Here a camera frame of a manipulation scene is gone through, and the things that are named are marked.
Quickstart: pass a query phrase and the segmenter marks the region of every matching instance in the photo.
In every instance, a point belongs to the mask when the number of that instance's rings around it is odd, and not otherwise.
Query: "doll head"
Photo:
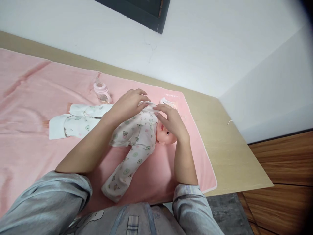
[[[177,141],[175,135],[169,132],[166,127],[159,121],[156,127],[156,139],[160,144],[173,144]]]

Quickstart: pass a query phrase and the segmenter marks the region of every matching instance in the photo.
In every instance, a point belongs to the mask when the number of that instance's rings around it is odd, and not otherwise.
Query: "baby doll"
[[[146,103],[149,105],[139,114],[124,121],[114,130],[109,143],[114,147],[132,146],[126,158],[101,188],[104,195],[114,202],[118,202],[124,195],[133,174],[153,153],[156,140],[160,144],[173,144],[177,141],[176,137],[158,121],[154,114],[156,110],[152,109],[155,105],[151,102]],[[111,107],[112,104],[97,106],[68,104],[69,114],[56,116],[49,121],[49,139],[85,137]]]

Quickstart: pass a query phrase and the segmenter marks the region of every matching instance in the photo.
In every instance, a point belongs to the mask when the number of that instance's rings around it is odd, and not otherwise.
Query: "pink changing pad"
[[[190,134],[200,189],[207,192],[217,187],[208,154],[181,92],[0,49],[0,217],[20,193],[54,170],[80,141],[75,137],[49,140],[42,122],[64,114],[68,102],[99,104],[92,88],[97,76],[108,86],[113,103],[129,89],[137,88],[145,90],[155,104],[163,97],[177,102]],[[156,145],[118,205],[172,201],[177,185],[173,173],[175,147]],[[88,176],[93,194],[84,214],[115,205],[100,188],[129,149],[111,147],[99,168]]]

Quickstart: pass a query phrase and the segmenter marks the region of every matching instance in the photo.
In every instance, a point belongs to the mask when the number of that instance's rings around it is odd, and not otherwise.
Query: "doll foot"
[[[67,114],[70,114],[69,110],[71,109],[71,106],[72,106],[72,103],[67,103],[67,110],[66,110]]]
[[[49,121],[43,121],[42,122],[43,127],[49,128]]]

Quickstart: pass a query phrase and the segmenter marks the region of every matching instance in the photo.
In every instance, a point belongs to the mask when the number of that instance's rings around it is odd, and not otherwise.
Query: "white wall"
[[[313,128],[313,42],[306,25],[220,101],[247,143]]]
[[[297,32],[288,0],[171,0],[163,35],[94,0],[1,0],[0,30],[219,97]]]

